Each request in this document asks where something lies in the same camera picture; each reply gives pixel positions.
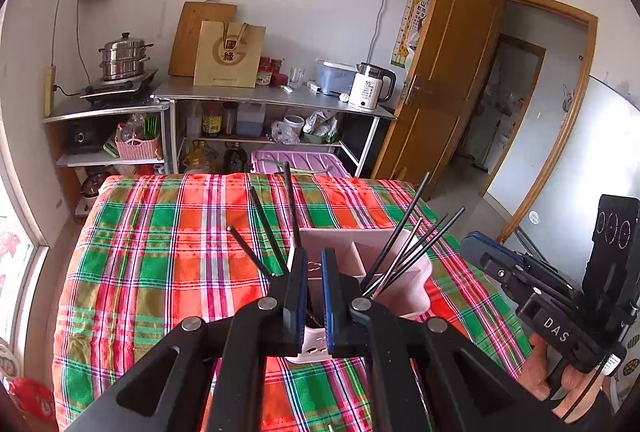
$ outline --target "silver bolt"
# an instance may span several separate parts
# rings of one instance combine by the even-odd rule
[[[185,331],[197,331],[202,325],[202,320],[198,317],[188,317],[182,321],[182,328]]]
[[[449,327],[447,320],[438,317],[431,317],[427,320],[427,327],[432,333],[444,333]]]
[[[271,311],[278,307],[278,301],[273,297],[263,297],[258,300],[258,307],[263,311]]]
[[[351,307],[356,311],[369,311],[371,309],[371,300],[364,297],[354,298],[351,301]]]

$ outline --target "red and green tablecloth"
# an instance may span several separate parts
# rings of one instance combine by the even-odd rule
[[[183,318],[232,316],[267,293],[264,278],[225,230],[228,224],[238,228],[271,271],[278,271],[250,207],[250,185],[288,251],[282,176],[107,180],[60,299],[52,369],[61,430]],[[301,227],[393,227],[413,195],[406,183],[319,176],[295,177],[294,190]],[[418,209],[433,224],[435,214],[424,203]],[[430,252],[429,313],[449,320],[517,376],[530,351],[526,337],[500,295],[457,249],[447,236]],[[326,431],[329,424],[336,432],[370,430],[362,360],[294,365],[269,358],[266,370],[263,430]]]

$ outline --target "electric kettle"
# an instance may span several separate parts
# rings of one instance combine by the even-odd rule
[[[370,63],[361,63],[356,67],[358,73],[351,87],[350,106],[359,110],[375,110],[379,101],[385,102],[391,99],[396,86],[394,73],[386,68],[370,65]],[[383,85],[382,78],[385,76],[391,80],[391,84],[385,97],[380,97]]]

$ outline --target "paper bag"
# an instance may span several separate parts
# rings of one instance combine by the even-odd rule
[[[266,28],[203,22],[194,85],[255,87]]]

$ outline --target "wooden cutting board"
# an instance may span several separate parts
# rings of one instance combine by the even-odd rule
[[[191,76],[196,69],[200,27],[203,22],[233,22],[238,6],[214,2],[185,2],[175,31],[169,74]]]

